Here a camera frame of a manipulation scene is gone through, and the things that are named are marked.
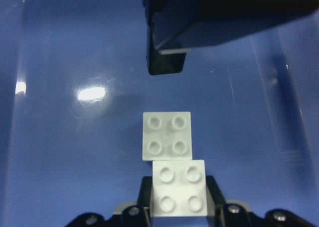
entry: blue surface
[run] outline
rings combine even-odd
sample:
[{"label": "blue surface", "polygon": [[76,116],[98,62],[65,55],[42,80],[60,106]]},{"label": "blue surface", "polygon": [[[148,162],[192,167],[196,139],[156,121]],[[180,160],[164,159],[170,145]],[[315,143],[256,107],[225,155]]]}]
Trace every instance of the blue surface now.
[{"label": "blue surface", "polygon": [[[319,225],[318,13],[195,49],[182,73],[150,76],[141,0],[9,1],[0,13],[0,226],[108,218],[135,200],[152,174],[142,161],[142,114],[152,111],[191,112],[193,158],[226,198]],[[13,103],[15,72],[26,93]],[[79,101],[91,87],[106,96]],[[162,225],[207,223],[154,221]]]}]

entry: bolt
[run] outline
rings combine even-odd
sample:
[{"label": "bolt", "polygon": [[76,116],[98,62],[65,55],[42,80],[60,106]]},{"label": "bolt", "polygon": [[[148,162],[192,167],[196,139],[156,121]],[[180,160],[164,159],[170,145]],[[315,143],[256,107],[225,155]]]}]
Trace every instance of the bolt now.
[{"label": "bolt", "polygon": [[286,221],[286,215],[280,211],[276,211],[273,213],[273,217],[277,221]]},{"label": "bolt", "polygon": [[140,209],[137,207],[132,207],[129,210],[129,215],[130,216],[137,216],[140,213]]},{"label": "bolt", "polygon": [[228,207],[228,210],[229,210],[231,213],[233,213],[233,214],[237,214],[237,213],[240,212],[240,208],[239,208],[238,205],[230,205],[230,206]]},{"label": "bolt", "polygon": [[89,218],[86,219],[85,224],[87,226],[91,226],[91,225],[94,225],[96,221],[98,221],[98,218],[96,218],[96,216],[94,215],[91,215]]}]

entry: screw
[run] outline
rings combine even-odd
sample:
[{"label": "screw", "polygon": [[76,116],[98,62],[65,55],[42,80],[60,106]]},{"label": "screw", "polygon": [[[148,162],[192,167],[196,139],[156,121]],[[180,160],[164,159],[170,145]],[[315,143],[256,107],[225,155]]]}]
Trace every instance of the screw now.
[{"label": "screw", "polygon": [[286,221],[286,215],[280,211],[276,211],[273,213],[273,217],[277,221]]},{"label": "screw", "polygon": [[137,216],[140,213],[140,209],[137,207],[132,207],[129,210],[129,215],[130,216]]},{"label": "screw", "polygon": [[237,213],[240,212],[240,208],[239,208],[238,205],[230,205],[230,206],[228,207],[228,210],[229,210],[231,213],[233,213],[233,214],[237,214]]},{"label": "screw", "polygon": [[91,225],[94,225],[96,221],[98,221],[98,218],[96,218],[96,216],[94,215],[91,215],[89,218],[86,219],[85,224],[87,226],[91,226]]}]

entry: lego brick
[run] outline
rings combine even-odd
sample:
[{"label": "lego brick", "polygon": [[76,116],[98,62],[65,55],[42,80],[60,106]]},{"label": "lego brick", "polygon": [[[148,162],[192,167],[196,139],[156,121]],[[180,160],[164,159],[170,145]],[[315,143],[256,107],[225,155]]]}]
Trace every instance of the lego brick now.
[{"label": "lego brick", "polygon": [[203,160],[153,162],[152,216],[207,216]]},{"label": "lego brick", "polygon": [[190,112],[143,113],[143,160],[191,160]]}]

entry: white toy brick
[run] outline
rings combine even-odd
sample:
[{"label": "white toy brick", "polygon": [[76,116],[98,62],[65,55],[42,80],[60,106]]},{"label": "white toy brick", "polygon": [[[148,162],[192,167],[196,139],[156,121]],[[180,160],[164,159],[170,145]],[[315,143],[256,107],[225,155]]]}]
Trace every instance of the white toy brick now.
[{"label": "white toy brick", "polygon": [[207,216],[203,160],[153,162],[152,216]]},{"label": "white toy brick", "polygon": [[191,160],[190,112],[143,113],[143,160]]}]

